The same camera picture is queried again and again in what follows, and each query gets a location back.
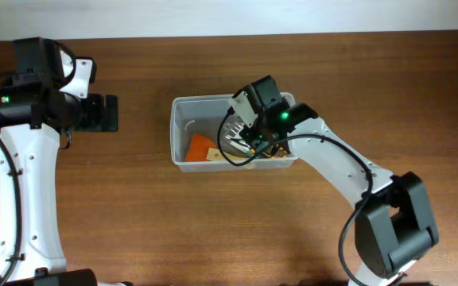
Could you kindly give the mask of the orange black long-nose pliers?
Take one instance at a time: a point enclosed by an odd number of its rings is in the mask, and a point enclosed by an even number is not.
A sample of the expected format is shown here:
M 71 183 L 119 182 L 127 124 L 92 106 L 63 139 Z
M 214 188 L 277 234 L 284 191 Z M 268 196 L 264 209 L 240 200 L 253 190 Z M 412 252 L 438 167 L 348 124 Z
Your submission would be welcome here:
M 232 147 L 237 148 L 249 157 L 252 157 L 256 153 L 256 150 L 250 147 L 243 139 L 231 138 L 229 143 Z M 262 157 L 280 159 L 286 158 L 288 155 L 289 153 L 283 147 L 271 147 L 262 154 Z

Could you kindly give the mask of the clear case of coloured plugs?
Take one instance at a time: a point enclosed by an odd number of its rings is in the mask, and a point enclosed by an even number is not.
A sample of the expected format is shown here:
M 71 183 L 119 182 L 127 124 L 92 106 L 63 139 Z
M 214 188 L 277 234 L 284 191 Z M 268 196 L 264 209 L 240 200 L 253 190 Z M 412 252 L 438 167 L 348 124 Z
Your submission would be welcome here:
M 224 123 L 223 131 L 224 138 L 229 143 L 230 146 L 236 148 L 241 153 L 245 153 L 247 156 L 251 157 L 253 151 L 249 144 L 247 144 L 239 133 L 245 127 L 243 122 L 233 122 L 233 123 Z

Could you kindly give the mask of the clear plastic storage container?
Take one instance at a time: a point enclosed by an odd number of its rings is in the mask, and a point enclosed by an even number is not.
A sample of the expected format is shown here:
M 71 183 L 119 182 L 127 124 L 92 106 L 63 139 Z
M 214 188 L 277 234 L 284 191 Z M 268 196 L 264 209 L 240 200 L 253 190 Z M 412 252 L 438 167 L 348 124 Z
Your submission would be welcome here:
M 219 153 L 206 153 L 202 160 L 188 161 L 186 156 L 193 137 L 198 134 L 216 143 L 217 132 L 221 132 L 221 145 L 226 156 L 235 163 L 249 159 L 253 153 L 243 141 L 234 142 L 229 138 L 236 135 L 243 126 L 243 121 L 233 114 L 226 121 L 223 117 L 230 108 L 230 95 L 202 95 L 180 97 L 173 100 L 170 118 L 170 146 L 172 161 L 183 172 L 223 172 L 253 169 L 288 168 L 296 157 L 259 158 L 242 166 L 235 167 L 227 162 Z

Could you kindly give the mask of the orange scraper with wooden handle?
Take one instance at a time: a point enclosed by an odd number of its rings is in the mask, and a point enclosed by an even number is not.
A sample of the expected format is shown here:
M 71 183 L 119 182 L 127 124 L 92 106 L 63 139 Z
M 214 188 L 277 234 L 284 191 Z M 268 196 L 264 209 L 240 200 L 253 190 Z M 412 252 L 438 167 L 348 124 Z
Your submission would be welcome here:
M 194 133 L 188 143 L 183 162 L 199 163 L 209 161 L 227 162 L 227 159 L 212 140 L 200 133 Z

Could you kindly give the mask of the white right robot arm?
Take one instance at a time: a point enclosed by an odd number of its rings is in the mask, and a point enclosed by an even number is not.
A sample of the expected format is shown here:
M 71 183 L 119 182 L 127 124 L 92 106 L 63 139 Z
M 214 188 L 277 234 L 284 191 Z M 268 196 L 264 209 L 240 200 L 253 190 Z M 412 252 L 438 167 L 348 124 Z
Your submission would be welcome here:
M 382 168 L 336 136 L 304 103 L 290 104 L 266 76 L 229 100 L 257 155 L 283 148 L 318 171 L 352 206 L 338 242 L 350 285 L 398 285 L 438 242 L 422 179 Z

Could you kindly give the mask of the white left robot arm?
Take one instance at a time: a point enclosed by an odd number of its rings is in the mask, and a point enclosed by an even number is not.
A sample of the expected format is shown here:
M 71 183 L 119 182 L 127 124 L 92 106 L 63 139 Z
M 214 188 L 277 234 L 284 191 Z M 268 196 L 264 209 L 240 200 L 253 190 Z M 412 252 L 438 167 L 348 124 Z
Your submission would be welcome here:
M 13 42 L 0 86 L 0 285 L 91 285 L 68 270 L 56 211 L 56 159 L 72 133 L 114 133 L 118 99 L 92 94 L 97 66 L 42 37 Z

